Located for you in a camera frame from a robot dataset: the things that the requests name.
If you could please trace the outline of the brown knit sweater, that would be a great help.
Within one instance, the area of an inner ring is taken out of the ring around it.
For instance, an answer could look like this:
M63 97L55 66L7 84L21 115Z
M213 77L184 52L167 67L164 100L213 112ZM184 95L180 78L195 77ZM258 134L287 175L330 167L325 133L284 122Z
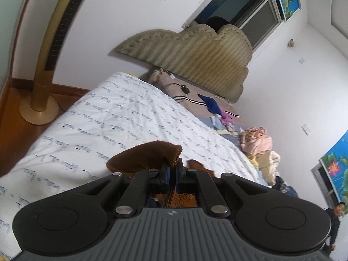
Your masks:
M110 184L104 192L120 198L120 185L124 179L133 177L137 172L148 169L160 169L165 164L171 168L170 190L168 194L163 194L162 206L168 209L193 208L198 207L195 196L192 194L179 194L175 190L176 167L182 152L180 145L175 145L165 141L153 141L128 149L113 156L106 163L107 168L112 172L109 177ZM187 161L185 169L195 168L206 171L215 181L216 186L220 184L220 179L214 173L204 167L196 160Z

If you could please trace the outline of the pink clothes pile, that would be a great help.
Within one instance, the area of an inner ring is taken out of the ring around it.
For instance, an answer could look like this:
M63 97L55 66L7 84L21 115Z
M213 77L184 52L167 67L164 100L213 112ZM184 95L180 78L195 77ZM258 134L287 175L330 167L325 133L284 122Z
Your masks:
M271 151L273 140L263 127L252 127L240 135L240 147L248 156L258 156Z

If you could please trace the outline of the person in dark clothes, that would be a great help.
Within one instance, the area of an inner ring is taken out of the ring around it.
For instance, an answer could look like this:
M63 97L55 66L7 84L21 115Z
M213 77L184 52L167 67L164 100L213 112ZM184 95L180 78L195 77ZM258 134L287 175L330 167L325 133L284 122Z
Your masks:
M339 202L334 209L331 209L331 208L325 209L325 212L328 214L331 221L331 230L329 233L330 243L329 244L325 243L322 249L322 251L327 256L330 256L331 252L333 252L333 250L335 250L336 248L335 241L336 241L337 234L340 227L339 217L343 214L345 207L346 207L345 202Z

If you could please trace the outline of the purple garment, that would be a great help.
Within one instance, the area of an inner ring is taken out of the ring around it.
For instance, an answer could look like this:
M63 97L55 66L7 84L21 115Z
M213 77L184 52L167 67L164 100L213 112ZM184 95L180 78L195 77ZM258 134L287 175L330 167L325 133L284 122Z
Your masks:
M233 126L234 125L234 118L230 113L226 112L225 110L221 110L221 123L224 126Z

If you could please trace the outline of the white script-print bedsheet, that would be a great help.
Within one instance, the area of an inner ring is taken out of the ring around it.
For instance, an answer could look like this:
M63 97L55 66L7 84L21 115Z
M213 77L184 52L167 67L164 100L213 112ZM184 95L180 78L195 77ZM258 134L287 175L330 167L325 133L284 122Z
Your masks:
M161 90L117 72L73 104L1 178L1 255L20 253L12 222L24 206L107 176L107 161L151 141L182 146L216 176L234 173L264 184L236 145Z

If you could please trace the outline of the blue garment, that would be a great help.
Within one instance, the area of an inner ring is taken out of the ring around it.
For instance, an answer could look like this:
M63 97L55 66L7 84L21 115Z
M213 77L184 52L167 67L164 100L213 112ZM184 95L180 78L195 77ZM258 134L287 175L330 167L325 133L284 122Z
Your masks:
M222 115L221 109L218 107L217 102L213 98L206 97L206 96L201 95L201 94L197 94L197 96L203 100L203 102L205 103L205 105L210 113Z

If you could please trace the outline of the cream quilted jacket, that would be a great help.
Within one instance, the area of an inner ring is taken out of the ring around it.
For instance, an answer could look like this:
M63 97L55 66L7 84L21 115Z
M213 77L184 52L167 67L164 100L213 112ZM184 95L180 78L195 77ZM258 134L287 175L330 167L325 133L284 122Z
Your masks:
M258 155L255 159L258 163L258 168L262 173L263 179L269 186L275 185L277 167L281 160L280 155L275 151L267 151L264 154Z

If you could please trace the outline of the dark floral garment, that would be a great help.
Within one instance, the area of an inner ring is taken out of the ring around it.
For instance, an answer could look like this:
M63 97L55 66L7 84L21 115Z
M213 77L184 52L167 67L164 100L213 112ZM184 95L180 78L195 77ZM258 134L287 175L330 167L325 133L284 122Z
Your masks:
M289 186L282 177L275 177L275 185L272 186L272 189L280 191L284 194L287 194L292 197L298 198L298 194L292 186Z

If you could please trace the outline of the olive striped headboard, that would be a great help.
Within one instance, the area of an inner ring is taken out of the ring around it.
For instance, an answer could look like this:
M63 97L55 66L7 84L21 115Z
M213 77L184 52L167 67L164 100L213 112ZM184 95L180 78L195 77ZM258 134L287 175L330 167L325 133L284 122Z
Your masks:
M234 25L219 31L205 24L181 32L143 31L114 50L173 72L233 103L243 93L253 56L249 39Z

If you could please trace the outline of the gold tower fan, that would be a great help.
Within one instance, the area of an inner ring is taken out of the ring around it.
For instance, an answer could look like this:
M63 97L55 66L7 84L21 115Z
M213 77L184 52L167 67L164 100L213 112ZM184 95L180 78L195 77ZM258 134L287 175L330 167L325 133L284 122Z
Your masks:
M51 95L58 57L78 10L84 0L58 0L52 13L38 56L32 93L19 105L21 117L33 125L52 122L59 112L57 100Z

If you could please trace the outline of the lotus flower picture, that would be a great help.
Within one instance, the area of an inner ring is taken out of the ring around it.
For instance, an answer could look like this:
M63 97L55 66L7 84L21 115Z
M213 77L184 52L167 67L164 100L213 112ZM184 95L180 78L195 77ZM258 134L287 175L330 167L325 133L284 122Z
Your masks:
M345 132L320 159L337 199L345 204L347 204L347 152L347 132Z

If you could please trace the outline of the dark window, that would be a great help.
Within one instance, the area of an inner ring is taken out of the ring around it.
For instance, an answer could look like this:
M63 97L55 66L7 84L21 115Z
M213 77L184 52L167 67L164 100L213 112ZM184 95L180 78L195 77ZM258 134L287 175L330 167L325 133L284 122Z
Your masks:
M277 0L207 0L183 27L205 24L219 31L231 24L242 30L256 50L281 21Z

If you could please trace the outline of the white wall switch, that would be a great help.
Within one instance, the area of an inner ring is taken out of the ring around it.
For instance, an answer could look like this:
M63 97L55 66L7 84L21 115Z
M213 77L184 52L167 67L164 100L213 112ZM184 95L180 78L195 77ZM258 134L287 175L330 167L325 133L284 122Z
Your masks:
M301 128L307 136L311 133L311 130L307 124L303 124Z

